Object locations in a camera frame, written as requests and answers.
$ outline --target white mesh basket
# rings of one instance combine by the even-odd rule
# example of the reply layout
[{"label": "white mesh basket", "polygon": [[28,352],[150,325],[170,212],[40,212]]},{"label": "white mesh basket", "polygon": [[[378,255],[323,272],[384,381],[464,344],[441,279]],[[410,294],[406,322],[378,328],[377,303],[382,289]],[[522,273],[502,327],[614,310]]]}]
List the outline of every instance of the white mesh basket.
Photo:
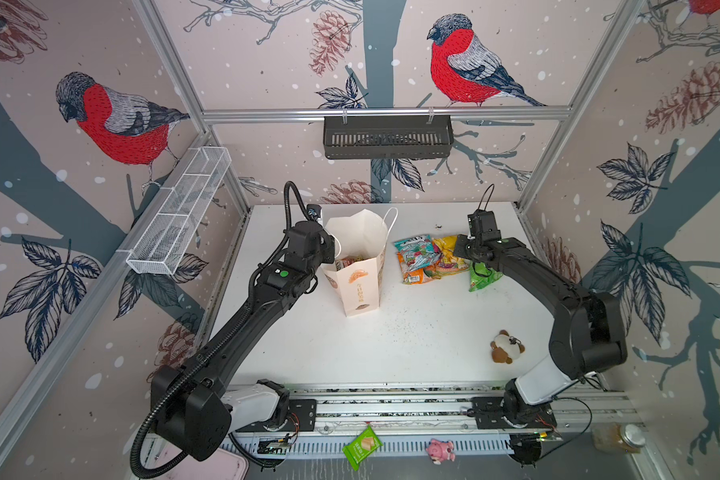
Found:
[{"label": "white mesh basket", "polygon": [[201,147],[126,262],[138,274],[173,275],[230,167],[230,152]]}]

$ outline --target white table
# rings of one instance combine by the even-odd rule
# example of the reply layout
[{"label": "white table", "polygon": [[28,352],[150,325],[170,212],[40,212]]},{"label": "white table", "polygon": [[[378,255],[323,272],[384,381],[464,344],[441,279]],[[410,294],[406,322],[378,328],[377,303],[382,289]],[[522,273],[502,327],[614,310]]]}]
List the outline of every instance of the white table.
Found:
[{"label": "white table", "polygon": [[[404,384],[502,382],[520,376],[547,354],[552,315],[505,276],[470,293],[469,273],[423,285],[404,285],[392,242],[418,234],[468,233],[474,203],[326,205],[323,216],[349,216],[367,208],[380,216],[391,207],[399,218],[389,236],[381,308],[346,318],[333,288],[318,276],[317,290],[302,296],[270,328],[235,374],[232,384],[268,378],[288,384]],[[293,222],[303,220],[298,206]],[[512,204],[490,204],[503,237],[528,238]],[[215,335],[246,298],[248,279],[282,238],[281,205],[257,205],[242,241],[213,326]],[[507,330],[526,345],[512,365],[494,363],[490,342]]]}]

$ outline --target green snack bag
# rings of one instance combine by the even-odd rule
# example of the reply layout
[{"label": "green snack bag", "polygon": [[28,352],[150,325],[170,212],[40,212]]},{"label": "green snack bag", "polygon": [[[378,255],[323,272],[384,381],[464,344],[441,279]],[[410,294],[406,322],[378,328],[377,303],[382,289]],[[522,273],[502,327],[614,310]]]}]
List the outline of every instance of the green snack bag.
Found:
[{"label": "green snack bag", "polygon": [[382,441],[378,439],[374,431],[368,426],[363,433],[352,440],[346,447],[342,448],[342,452],[347,456],[349,465],[357,471],[360,468],[360,462],[382,446]]},{"label": "green snack bag", "polygon": [[472,267],[469,269],[469,275],[470,292],[483,289],[504,276],[501,272],[497,272],[492,268],[487,268],[485,264],[472,264]]}]

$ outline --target paper bag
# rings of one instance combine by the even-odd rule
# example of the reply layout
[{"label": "paper bag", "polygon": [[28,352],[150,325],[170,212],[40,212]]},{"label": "paper bag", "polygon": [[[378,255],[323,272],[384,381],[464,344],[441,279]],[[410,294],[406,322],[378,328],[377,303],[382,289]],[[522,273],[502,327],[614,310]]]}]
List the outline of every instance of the paper bag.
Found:
[{"label": "paper bag", "polygon": [[[394,219],[387,227],[384,221],[393,210]],[[328,283],[344,303],[347,316],[378,308],[387,237],[397,218],[398,209],[393,207],[384,218],[370,210],[363,210],[353,216],[337,216],[328,220],[326,231],[336,239],[336,260],[358,256],[365,259],[338,271],[336,264],[322,265]]]}]

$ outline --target jar lid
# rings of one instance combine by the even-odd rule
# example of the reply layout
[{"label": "jar lid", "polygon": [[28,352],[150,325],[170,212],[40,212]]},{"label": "jar lid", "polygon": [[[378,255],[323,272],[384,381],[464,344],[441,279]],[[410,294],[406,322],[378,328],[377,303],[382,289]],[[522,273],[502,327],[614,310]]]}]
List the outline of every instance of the jar lid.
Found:
[{"label": "jar lid", "polygon": [[624,425],[621,428],[621,437],[624,439],[624,442],[633,447],[643,447],[646,444],[646,437],[643,435],[643,430],[632,423]]}]

